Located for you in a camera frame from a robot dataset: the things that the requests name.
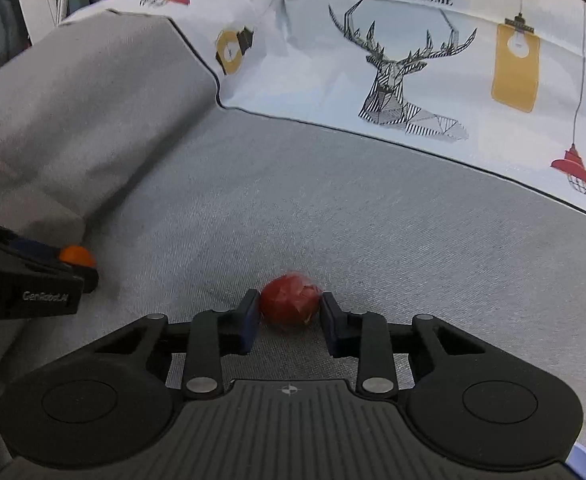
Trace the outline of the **orange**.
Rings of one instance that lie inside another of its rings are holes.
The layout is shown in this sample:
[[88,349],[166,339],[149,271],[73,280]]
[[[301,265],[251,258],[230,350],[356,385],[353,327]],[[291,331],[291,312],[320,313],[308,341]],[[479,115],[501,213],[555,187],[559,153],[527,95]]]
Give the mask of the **orange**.
[[97,263],[88,249],[82,246],[71,245],[60,249],[58,258],[70,266],[84,266],[94,268]]

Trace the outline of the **red fruit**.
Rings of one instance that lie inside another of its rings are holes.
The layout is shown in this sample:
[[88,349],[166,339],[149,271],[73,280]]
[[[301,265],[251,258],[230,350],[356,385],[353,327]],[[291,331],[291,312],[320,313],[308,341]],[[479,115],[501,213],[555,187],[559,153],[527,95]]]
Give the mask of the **red fruit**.
[[275,278],[261,291],[264,322],[283,330],[301,330],[319,309],[322,290],[306,275],[291,272]]

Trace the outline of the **grey printed sofa cover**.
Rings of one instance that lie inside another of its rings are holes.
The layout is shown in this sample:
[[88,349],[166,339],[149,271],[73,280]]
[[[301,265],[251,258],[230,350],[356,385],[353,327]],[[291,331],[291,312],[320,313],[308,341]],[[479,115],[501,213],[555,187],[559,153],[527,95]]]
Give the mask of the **grey printed sofa cover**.
[[[0,320],[0,479],[580,479],[586,0],[91,4],[0,69],[0,226],[99,273]],[[222,392],[94,352],[291,272],[487,351],[358,393],[318,309]]]

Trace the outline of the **light blue plate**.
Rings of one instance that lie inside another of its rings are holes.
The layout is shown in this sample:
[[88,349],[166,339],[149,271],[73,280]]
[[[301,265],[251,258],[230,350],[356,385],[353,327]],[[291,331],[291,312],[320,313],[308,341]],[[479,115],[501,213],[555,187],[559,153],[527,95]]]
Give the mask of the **light blue plate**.
[[578,475],[581,480],[586,480],[586,447],[576,442],[567,457],[566,466]]

